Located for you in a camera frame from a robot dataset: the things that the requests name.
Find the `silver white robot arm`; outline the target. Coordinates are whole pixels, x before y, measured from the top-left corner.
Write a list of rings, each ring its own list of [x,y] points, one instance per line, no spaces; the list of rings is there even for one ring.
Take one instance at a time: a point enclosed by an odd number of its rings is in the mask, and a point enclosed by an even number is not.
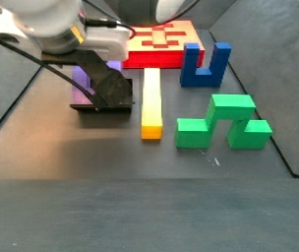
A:
[[[27,40],[45,53],[93,50],[105,60],[128,58],[128,26],[173,20],[186,0],[106,0],[113,18],[89,18],[86,0],[0,0],[0,33]]]

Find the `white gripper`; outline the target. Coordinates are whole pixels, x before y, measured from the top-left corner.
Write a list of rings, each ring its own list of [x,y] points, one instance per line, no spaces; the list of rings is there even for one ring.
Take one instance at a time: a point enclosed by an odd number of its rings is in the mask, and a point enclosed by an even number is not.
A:
[[[13,15],[7,11],[0,14],[0,40],[39,57],[41,49],[18,30]],[[89,28],[79,50],[94,51],[105,61],[124,61],[128,58],[128,31],[125,28]]]

